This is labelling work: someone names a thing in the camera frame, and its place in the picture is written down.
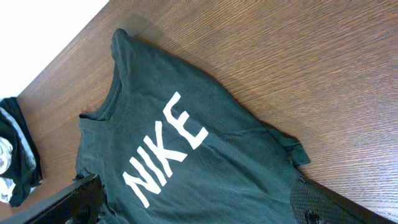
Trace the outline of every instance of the black garment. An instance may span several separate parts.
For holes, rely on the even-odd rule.
[[[98,111],[80,115],[76,162],[78,178],[104,183],[101,222],[296,223],[295,166],[310,162],[297,140],[121,29],[111,51],[111,89]]]
[[[11,166],[0,177],[12,179],[15,188],[12,191],[10,206],[18,207],[29,196],[32,187],[40,185],[42,173],[40,168],[40,158],[36,146],[30,136],[29,130],[15,98],[7,98],[0,102],[0,108],[7,111],[18,123],[30,150],[33,153],[35,167],[26,159],[27,155],[22,147],[17,131],[12,124],[0,113],[0,136],[7,139],[12,144]]]

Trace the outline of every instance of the wooden table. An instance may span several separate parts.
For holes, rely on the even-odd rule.
[[[78,115],[103,102],[111,36],[122,27],[204,69],[257,118],[298,137],[312,160],[301,167],[307,176],[398,221],[396,7],[112,1],[19,96],[44,182],[22,207],[2,205],[1,218],[72,183]]]

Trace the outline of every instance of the white background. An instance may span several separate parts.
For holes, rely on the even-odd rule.
[[[20,94],[107,2],[0,1],[0,99]]]

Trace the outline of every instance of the wood grain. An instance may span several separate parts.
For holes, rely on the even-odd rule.
[[[394,8],[396,1],[112,1],[18,98],[44,183],[20,208],[2,205],[1,218],[72,183],[78,114],[103,102],[111,36],[122,27],[204,69],[257,118],[298,137],[312,160],[301,167],[307,176],[398,221]]]

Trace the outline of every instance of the white print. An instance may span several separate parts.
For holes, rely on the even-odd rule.
[[[189,144],[191,145],[192,149],[195,150],[207,137],[209,133],[206,128],[202,128],[200,132],[193,137],[187,130],[184,128],[184,124],[187,121],[189,114],[184,111],[178,119],[175,119],[172,115],[172,107],[179,101],[181,98],[178,92],[174,93],[172,99],[166,104],[166,107],[163,110],[163,114],[166,117],[167,122],[169,122],[178,133],[183,136],[186,140],[188,140]]]
[[[180,94],[178,92],[175,92],[172,99],[166,104],[166,107],[163,110],[163,114],[165,115],[167,122],[169,122],[178,131],[178,133],[189,142],[192,149],[195,150],[203,142],[203,140],[205,140],[205,138],[208,135],[208,131],[205,128],[202,128],[200,132],[196,135],[196,137],[193,137],[183,127],[183,125],[185,124],[185,122],[189,117],[189,114],[186,111],[184,111],[178,119],[175,119],[172,116],[171,109],[179,101],[180,98],[181,98]],[[152,140],[148,136],[145,136],[144,142],[149,147],[149,149],[155,154],[156,158],[162,164],[164,172],[166,173],[167,177],[170,178],[173,175],[173,172],[170,168],[170,164],[167,161],[167,159],[182,162],[187,155],[182,152],[164,149],[161,121],[155,121],[155,133],[156,133],[157,146],[152,142]],[[160,169],[155,166],[155,164],[150,159],[149,155],[145,152],[145,150],[142,147],[139,146],[137,152],[143,158],[147,167],[150,168],[155,173],[156,177],[159,179],[160,184],[164,186],[167,183],[167,181],[162,171],[160,171]],[[161,189],[156,184],[152,176],[150,176],[150,174],[145,170],[144,166],[142,166],[142,164],[136,158],[131,157],[130,163],[132,164],[132,166],[134,166],[134,168],[136,168],[136,170],[138,170],[139,174],[144,178],[145,181],[143,181],[140,178],[133,177],[129,175],[127,172],[123,173],[124,181],[132,188],[134,193],[144,204],[145,208],[148,208],[149,207],[148,199],[141,192],[137,184],[142,185],[143,187],[145,187],[145,189],[155,194],[159,194],[161,192]]]

